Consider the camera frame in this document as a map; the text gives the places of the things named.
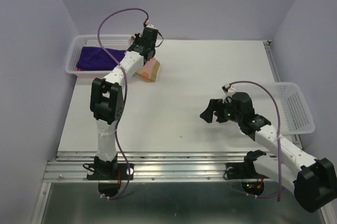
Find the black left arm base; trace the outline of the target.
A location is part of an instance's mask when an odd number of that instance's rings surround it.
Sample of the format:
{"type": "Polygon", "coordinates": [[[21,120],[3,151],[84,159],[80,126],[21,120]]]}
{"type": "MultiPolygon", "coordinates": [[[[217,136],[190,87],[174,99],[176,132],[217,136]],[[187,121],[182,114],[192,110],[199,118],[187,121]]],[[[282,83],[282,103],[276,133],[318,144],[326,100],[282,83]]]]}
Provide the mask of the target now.
{"type": "Polygon", "coordinates": [[[87,180],[133,180],[134,164],[118,162],[118,155],[112,161],[102,161],[97,156],[93,163],[84,163],[87,180]]]}

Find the peach patterned towel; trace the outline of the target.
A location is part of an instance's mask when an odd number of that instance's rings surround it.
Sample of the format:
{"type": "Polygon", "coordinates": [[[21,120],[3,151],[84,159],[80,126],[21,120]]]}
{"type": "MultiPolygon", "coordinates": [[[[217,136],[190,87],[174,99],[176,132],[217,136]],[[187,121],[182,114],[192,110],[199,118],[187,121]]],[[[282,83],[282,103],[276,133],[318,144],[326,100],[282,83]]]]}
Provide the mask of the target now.
{"type": "Polygon", "coordinates": [[[141,69],[139,69],[135,74],[137,77],[145,82],[153,83],[156,82],[161,69],[161,63],[154,57],[149,60],[141,69]]]}

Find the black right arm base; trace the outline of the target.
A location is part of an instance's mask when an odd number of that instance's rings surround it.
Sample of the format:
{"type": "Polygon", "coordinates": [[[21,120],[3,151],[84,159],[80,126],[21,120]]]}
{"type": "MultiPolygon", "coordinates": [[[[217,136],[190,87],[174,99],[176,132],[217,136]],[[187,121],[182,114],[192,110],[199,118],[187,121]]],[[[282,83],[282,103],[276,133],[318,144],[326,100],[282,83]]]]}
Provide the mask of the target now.
{"type": "Polygon", "coordinates": [[[232,179],[262,179],[262,177],[269,179],[266,175],[257,173],[253,164],[244,162],[227,162],[226,170],[223,174],[225,180],[232,179]]]}

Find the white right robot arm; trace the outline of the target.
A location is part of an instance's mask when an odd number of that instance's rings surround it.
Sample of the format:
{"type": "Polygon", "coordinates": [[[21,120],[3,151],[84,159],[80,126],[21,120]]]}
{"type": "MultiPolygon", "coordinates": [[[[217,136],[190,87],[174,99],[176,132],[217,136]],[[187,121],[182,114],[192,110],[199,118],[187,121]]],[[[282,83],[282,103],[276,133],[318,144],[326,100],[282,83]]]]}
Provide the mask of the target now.
{"type": "Polygon", "coordinates": [[[262,150],[249,151],[242,162],[226,164],[224,179],[270,178],[291,192],[308,212],[315,212],[336,199],[333,163],[305,153],[277,133],[269,120],[255,112],[247,93],[234,92],[224,99],[210,99],[200,118],[207,123],[237,123],[243,134],[277,157],[273,159],[262,150]]]}

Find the purple towel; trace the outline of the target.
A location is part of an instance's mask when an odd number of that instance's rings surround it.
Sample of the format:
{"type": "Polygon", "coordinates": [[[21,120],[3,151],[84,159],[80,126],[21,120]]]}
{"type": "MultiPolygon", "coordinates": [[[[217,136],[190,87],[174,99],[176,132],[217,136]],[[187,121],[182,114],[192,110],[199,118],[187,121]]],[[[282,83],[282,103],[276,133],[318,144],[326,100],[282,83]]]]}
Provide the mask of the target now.
{"type": "Polygon", "coordinates": [[[80,71],[112,71],[115,60],[100,47],[83,47],[76,67],[80,71]]]}

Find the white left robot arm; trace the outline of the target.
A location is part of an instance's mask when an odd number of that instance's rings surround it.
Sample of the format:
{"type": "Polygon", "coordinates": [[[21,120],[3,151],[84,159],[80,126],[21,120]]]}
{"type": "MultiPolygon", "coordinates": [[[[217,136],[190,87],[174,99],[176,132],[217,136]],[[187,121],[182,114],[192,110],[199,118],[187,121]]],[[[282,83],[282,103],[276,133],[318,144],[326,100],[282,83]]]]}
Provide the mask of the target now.
{"type": "Polygon", "coordinates": [[[96,119],[98,148],[95,170],[106,179],[117,174],[115,131],[124,111],[127,80],[155,56],[159,31],[146,24],[124,53],[117,66],[103,78],[95,78],[91,86],[90,111],[96,119]]]}

